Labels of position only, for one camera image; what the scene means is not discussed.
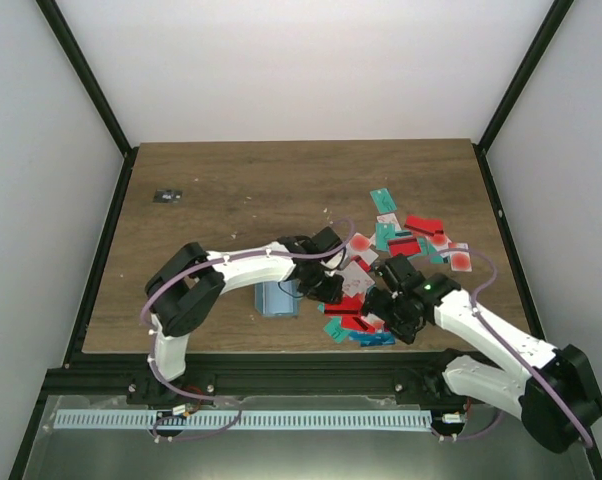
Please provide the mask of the blue card holder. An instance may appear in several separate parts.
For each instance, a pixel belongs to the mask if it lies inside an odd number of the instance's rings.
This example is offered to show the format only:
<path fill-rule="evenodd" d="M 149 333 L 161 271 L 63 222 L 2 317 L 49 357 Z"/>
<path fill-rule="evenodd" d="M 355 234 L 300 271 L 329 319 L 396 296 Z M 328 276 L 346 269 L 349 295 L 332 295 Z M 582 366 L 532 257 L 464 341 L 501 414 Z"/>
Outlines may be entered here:
<path fill-rule="evenodd" d="M 295 317 L 299 313 L 295 281 L 264 282 L 255 286 L 255 308 L 264 317 Z"/>

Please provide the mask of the teal card front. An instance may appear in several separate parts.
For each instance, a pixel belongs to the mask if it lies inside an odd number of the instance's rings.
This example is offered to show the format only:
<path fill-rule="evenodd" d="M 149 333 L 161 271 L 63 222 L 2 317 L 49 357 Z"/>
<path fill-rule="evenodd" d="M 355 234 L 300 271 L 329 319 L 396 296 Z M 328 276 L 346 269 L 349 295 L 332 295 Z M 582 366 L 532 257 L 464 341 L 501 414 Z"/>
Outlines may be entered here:
<path fill-rule="evenodd" d="M 340 317 L 331 317 L 323 331 L 337 344 L 341 344 L 350 337 L 350 330 L 341 325 Z"/>

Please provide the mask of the red card black stripe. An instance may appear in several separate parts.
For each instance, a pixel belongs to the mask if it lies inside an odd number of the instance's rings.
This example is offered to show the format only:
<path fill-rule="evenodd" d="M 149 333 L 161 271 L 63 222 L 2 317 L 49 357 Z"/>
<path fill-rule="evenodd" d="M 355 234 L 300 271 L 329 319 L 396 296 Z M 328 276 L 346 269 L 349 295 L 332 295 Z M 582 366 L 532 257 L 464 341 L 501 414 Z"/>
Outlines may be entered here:
<path fill-rule="evenodd" d="M 354 297 L 344 296 L 339 303 L 328 304 L 323 306 L 323 313 L 328 316 L 360 316 L 364 297 L 356 295 Z"/>

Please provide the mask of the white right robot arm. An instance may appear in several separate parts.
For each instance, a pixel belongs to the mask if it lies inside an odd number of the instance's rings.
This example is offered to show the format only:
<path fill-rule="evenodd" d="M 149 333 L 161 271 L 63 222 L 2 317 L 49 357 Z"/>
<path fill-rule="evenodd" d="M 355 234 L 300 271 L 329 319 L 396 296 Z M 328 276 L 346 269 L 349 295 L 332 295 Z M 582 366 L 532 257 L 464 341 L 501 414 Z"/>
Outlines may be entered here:
<path fill-rule="evenodd" d="M 449 276 L 430 277 L 404 255 L 372 269 L 384 285 L 365 295 L 362 310 L 410 344 L 427 324 L 450 332 L 489 359 L 458 354 L 425 378 L 428 396 L 446 403 L 465 396 L 521 421 L 542 447 L 563 453 L 575 443 L 594 446 L 592 425 L 602 417 L 602 393 L 587 355 L 526 333 L 481 305 L 482 286 L 469 292 Z"/>

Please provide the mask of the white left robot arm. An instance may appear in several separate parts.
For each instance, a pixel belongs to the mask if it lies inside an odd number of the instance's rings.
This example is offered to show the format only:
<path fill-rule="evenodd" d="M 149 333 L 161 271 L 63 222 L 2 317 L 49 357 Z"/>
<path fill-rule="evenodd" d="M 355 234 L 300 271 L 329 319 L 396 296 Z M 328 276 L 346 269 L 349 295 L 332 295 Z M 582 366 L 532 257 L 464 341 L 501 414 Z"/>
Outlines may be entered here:
<path fill-rule="evenodd" d="M 341 301 L 344 279 L 336 273 L 350 237 L 330 227 L 312 237 L 282 236 L 263 246 L 218 252 L 191 242 L 181 247 L 146 283 L 141 320 L 152 330 L 148 363 L 155 374 L 151 393 L 162 403 L 185 392 L 185 355 L 189 335 L 228 292 L 268 282 L 293 281 L 303 297 Z"/>

